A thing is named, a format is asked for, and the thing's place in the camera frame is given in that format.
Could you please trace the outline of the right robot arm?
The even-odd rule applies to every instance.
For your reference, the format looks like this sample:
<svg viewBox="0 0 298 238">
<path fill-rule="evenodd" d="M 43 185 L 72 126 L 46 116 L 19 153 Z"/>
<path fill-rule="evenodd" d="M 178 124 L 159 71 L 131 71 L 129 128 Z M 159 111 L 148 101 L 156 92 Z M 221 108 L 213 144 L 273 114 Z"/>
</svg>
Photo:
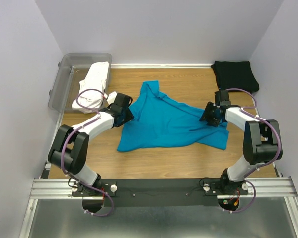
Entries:
<svg viewBox="0 0 298 238">
<path fill-rule="evenodd" d="M 215 182 L 215 189 L 223 194 L 241 188 L 249 175 L 282 156 L 279 124 L 276 120 L 263 119 L 235 105 L 208 102 L 200 121 L 213 127 L 221 122 L 230 122 L 244 132 L 241 158 L 225 169 Z"/>
</svg>

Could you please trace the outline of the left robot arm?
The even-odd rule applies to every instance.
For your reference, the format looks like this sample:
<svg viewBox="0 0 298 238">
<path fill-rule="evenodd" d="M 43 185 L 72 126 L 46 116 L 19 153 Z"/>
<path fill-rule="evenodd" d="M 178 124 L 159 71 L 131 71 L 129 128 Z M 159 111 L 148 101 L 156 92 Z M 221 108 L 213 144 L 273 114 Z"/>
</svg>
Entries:
<svg viewBox="0 0 298 238">
<path fill-rule="evenodd" d="M 129 108 L 132 97 L 113 92 L 105 99 L 108 106 L 96 110 L 90 119 L 73 126 L 61 125 L 48 154 L 48 161 L 82 184 L 83 190 L 90 196 L 101 190 L 101 175 L 87 165 L 89 142 L 134 118 Z"/>
</svg>

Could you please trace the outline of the blue t shirt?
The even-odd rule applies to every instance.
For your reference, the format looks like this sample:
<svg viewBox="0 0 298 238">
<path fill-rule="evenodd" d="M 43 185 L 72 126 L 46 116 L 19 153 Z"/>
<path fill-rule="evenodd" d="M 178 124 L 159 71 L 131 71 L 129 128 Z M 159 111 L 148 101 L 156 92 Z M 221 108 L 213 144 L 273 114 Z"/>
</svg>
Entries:
<svg viewBox="0 0 298 238">
<path fill-rule="evenodd" d="M 124 124 L 117 150 L 129 152 L 140 148 L 182 147 L 195 142 L 226 149 L 227 123 L 217 127 L 201 121 L 203 110 L 179 103 L 159 89 L 158 81 L 141 86 L 138 99 L 131 104 L 134 118 Z"/>
</svg>

